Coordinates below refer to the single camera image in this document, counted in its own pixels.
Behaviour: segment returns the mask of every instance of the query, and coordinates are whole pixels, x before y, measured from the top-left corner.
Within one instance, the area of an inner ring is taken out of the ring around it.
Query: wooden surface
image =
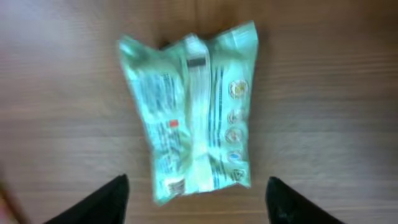
[[[32,223],[127,173],[126,223],[267,223],[270,175],[347,223],[398,218],[395,0],[2,0],[0,162]],[[152,203],[116,41],[161,46],[254,19],[252,188]]]

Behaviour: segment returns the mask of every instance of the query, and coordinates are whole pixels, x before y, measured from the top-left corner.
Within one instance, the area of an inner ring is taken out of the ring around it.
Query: light green packet
[[[154,200],[250,187],[248,116],[258,39],[253,22],[165,50],[123,37],[121,66],[152,149]]]

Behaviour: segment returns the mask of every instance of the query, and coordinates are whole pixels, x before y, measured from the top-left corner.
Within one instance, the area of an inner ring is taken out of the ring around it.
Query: brown object
[[[395,0],[0,1],[0,161],[32,223],[126,173],[126,223],[267,223],[276,175],[346,223],[398,213]],[[119,67],[151,46],[254,19],[252,188],[152,203],[149,151]]]

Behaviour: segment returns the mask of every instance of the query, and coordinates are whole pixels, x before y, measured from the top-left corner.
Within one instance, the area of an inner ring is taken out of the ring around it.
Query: snack package
[[[164,50],[129,37],[121,66],[152,149],[154,200],[250,187],[248,116],[258,39],[253,22]]]

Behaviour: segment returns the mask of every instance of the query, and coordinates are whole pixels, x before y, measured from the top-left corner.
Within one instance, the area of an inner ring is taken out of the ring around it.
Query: plastic packet
[[[258,39],[253,22],[164,50],[129,37],[121,66],[152,149],[154,200],[251,186],[248,116]]]

